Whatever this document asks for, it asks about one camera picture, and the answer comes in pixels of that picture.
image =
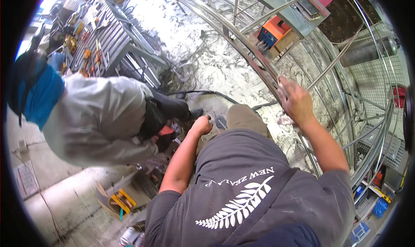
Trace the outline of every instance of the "khaki pants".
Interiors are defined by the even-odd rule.
[[[254,111],[252,111],[252,109],[246,104],[232,105],[228,110],[226,123],[228,130],[251,129],[274,141],[267,128],[266,123],[264,123],[261,117],[255,114]],[[219,132],[216,132],[214,135],[212,135],[209,140],[212,140],[218,134],[224,131],[225,130],[219,129]]]

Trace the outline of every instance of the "right hand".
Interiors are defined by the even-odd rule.
[[[196,132],[200,136],[207,135],[213,128],[213,123],[209,122],[210,119],[211,117],[209,115],[199,117],[190,130]]]
[[[288,81],[284,77],[279,78],[284,86],[287,95],[281,89],[278,94],[281,97],[282,107],[289,117],[291,117],[298,127],[302,128],[310,122],[315,121],[313,113],[313,100],[309,92],[298,85],[295,81]]]

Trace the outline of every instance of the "calendar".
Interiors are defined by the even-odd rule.
[[[38,192],[39,185],[34,176],[31,161],[13,168],[13,172],[23,200]]]

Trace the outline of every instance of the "backpack strap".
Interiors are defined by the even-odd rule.
[[[291,177],[299,170],[299,168],[288,169],[282,177],[276,178],[274,187],[271,188],[267,196],[261,201],[261,203],[252,211],[251,214],[232,232],[232,234],[223,242],[222,245],[236,245],[246,235],[252,227],[261,219],[261,217],[267,212],[269,207],[277,199],[283,188],[287,185]]]

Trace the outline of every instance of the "black pants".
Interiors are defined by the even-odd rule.
[[[146,98],[146,114],[139,136],[143,139],[156,135],[174,118],[186,122],[190,118],[189,106],[183,99],[170,98],[153,89],[153,98]]]
[[[177,118],[188,121],[190,117],[189,106],[183,99],[171,98],[152,89],[153,99],[157,107],[167,120]]]

